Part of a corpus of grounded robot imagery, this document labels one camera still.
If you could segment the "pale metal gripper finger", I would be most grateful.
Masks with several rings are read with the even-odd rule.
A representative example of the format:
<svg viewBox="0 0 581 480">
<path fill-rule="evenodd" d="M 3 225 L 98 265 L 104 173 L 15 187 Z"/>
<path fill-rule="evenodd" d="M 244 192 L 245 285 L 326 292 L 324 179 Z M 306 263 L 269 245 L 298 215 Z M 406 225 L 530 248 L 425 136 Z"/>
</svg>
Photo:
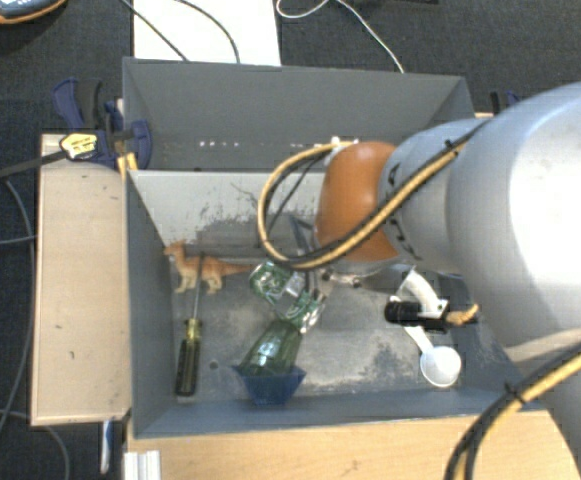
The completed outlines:
<svg viewBox="0 0 581 480">
<path fill-rule="evenodd" d="M 303 290 L 296 297 L 283 297 L 274 311 L 279 319 L 292 324 L 301 334 L 305 334 L 319 320 L 326 297 L 319 290 Z"/>
<path fill-rule="evenodd" d="M 285 293 L 290 282 L 292 272 L 266 261 L 258 265 L 249 276 L 251 291 L 267 302 L 278 302 Z"/>
</svg>

